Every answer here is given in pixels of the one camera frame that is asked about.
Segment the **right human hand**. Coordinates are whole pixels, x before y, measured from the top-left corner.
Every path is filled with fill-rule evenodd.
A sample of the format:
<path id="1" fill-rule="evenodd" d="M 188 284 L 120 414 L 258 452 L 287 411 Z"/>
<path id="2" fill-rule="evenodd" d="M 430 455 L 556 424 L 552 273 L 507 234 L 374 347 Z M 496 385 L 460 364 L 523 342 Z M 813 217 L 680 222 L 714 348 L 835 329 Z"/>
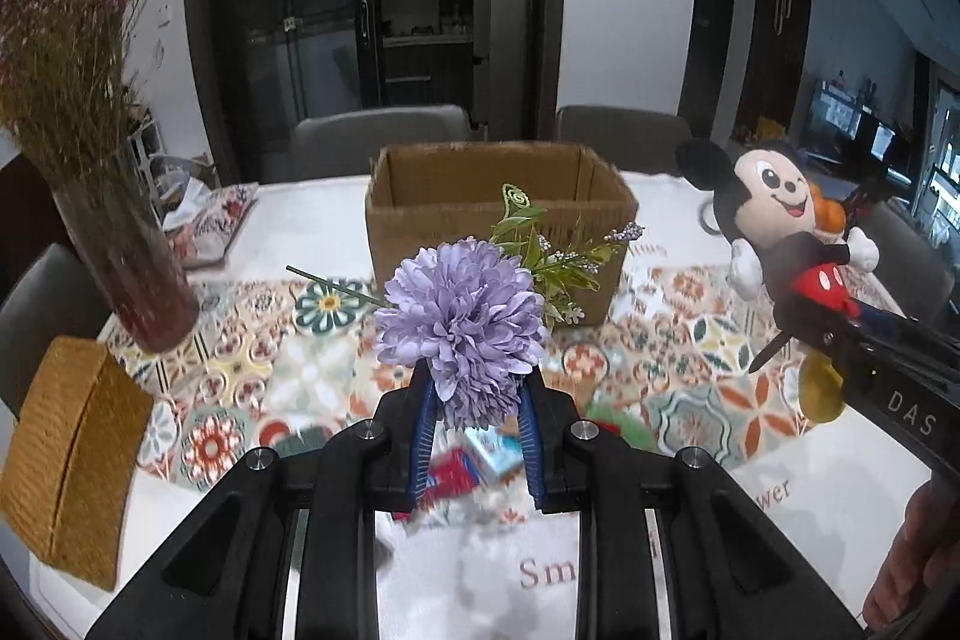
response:
<path id="1" fill-rule="evenodd" d="M 884 564 L 862 604 L 871 630 L 885 629 L 907 612 L 911 598 L 958 562 L 958 495 L 930 479 L 910 498 Z"/>

